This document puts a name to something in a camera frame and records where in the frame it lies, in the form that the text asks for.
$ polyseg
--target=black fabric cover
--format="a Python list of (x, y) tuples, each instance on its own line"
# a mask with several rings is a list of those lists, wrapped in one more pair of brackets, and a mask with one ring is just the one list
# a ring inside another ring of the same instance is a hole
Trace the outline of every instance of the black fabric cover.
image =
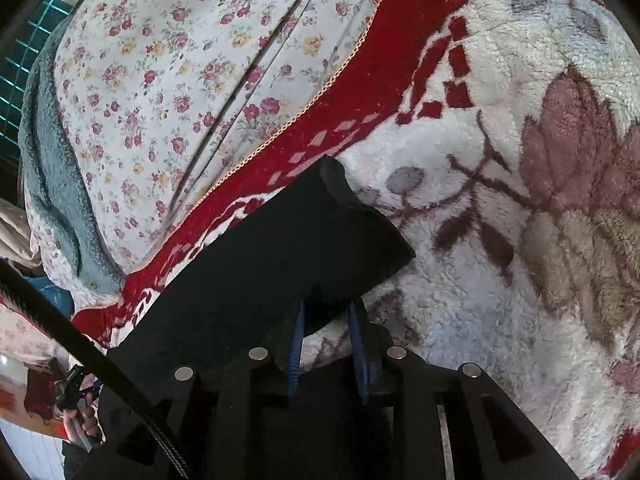
[(388, 480), (391, 426), (363, 406), (353, 359), (302, 375), (293, 409), (263, 409), (252, 480)]
[[(395, 227), (357, 199), (340, 163), (326, 156), (203, 250), (108, 357), (153, 400), (177, 367), (222, 370), (238, 352), (259, 346), (311, 293), (331, 305), (307, 313), (306, 332), (318, 330), (348, 299), (362, 296), (414, 256)], [(326, 396), (314, 377), (303, 382), (311, 381)], [(335, 390), (340, 381), (327, 387)], [(335, 406), (327, 409), (348, 406), (349, 412), (353, 384), (348, 390), (330, 394)], [(105, 387), (98, 416), (107, 438), (128, 414)], [(312, 418), (313, 424), (322, 420)], [(325, 430), (312, 433), (328, 436)]]

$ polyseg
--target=metal rivet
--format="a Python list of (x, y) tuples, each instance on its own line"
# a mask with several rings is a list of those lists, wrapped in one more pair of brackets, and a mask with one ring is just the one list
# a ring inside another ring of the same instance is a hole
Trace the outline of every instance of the metal rivet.
[(386, 350), (386, 354), (392, 359), (404, 359), (406, 357), (406, 350), (401, 346), (390, 346)]
[(467, 377), (479, 377), (482, 375), (482, 368), (476, 363), (464, 363), (462, 365), (462, 373)]
[(254, 361), (262, 361), (263, 359), (266, 359), (268, 355), (269, 351), (261, 346), (257, 346), (256, 348), (249, 350), (249, 357)]
[(188, 381), (193, 377), (193, 368), (188, 366), (181, 366), (174, 372), (174, 377), (178, 381)]

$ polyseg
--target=black cable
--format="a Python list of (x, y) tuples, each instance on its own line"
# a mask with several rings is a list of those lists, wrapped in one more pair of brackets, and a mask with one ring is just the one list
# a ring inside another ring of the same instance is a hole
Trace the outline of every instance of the black cable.
[(34, 325), (60, 343), (92, 371), (142, 419), (180, 476), (192, 478), (181, 445), (156, 407), (140, 390), (65, 319), (27, 280), (0, 258), (0, 294), (5, 295)]

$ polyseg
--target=person's hand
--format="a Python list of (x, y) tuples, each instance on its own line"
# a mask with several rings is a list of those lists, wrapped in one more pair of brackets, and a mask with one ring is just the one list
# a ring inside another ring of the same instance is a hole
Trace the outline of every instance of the person's hand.
[(62, 422), (65, 425), (66, 435), (72, 444), (79, 447), (84, 446), (73, 425), (73, 420), (78, 416), (78, 411), (80, 411), (82, 418), (84, 418), (84, 423), (82, 424), (84, 432), (95, 438), (102, 438), (102, 432), (100, 431), (100, 427), (98, 427), (98, 419), (95, 417), (95, 410), (91, 407), (91, 403), (94, 401), (92, 394), (87, 394), (84, 400), (86, 402), (86, 408), (84, 410), (65, 410), (62, 413)]

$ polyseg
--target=white tile wall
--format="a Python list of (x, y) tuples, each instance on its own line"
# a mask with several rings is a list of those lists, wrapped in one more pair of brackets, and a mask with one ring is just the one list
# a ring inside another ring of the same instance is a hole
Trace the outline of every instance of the white tile wall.
[(62, 440), (0, 418), (0, 430), (31, 480), (64, 480)]
[(20, 361), (0, 354), (0, 375), (16, 384), (27, 383), (27, 367)]

